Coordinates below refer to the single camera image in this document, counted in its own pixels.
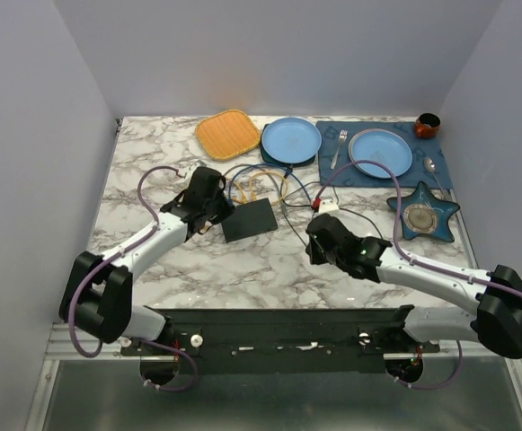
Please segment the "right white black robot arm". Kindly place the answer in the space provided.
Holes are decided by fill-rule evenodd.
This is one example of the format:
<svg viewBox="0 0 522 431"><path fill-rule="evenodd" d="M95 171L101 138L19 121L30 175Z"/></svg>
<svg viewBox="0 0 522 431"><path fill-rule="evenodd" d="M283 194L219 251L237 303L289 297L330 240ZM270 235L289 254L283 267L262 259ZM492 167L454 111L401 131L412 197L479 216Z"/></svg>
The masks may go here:
<svg viewBox="0 0 522 431"><path fill-rule="evenodd" d="M421 260L394 242L358 237L335 216L319 215L306 228L314 265L331 264L356 279L409 287L453 306L416 309L386 330L399 352L418 341L467 340L510 359L522 358L522 279L499 265L488 272Z"/></svg>

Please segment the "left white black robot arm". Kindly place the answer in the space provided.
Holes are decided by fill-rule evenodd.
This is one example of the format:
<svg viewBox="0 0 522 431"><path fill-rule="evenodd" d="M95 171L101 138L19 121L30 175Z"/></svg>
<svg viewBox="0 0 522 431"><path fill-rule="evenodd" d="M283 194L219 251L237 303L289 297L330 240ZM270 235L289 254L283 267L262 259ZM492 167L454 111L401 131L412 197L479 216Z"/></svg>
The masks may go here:
<svg viewBox="0 0 522 431"><path fill-rule="evenodd" d="M158 211L143 198L142 186L137 185L137 197L152 221L101 254L84 251L75 258L59 317L69 324L71 337L80 329L106 344L121 337L141 339L150 353L161 355L171 347L173 331L164 314L133 304L133 284L165 253L206 224L226 220L234 208L225 196L226 178L205 166L197 168L189 186Z"/></svg>

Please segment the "black network switch box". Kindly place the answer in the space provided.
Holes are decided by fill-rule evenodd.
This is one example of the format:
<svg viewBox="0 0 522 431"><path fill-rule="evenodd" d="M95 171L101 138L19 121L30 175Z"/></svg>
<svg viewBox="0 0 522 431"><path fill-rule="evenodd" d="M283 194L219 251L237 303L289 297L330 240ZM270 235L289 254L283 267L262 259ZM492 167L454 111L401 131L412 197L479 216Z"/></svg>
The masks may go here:
<svg viewBox="0 0 522 431"><path fill-rule="evenodd" d="M267 198L237 206L221 225L227 243L278 229L272 205Z"/></svg>

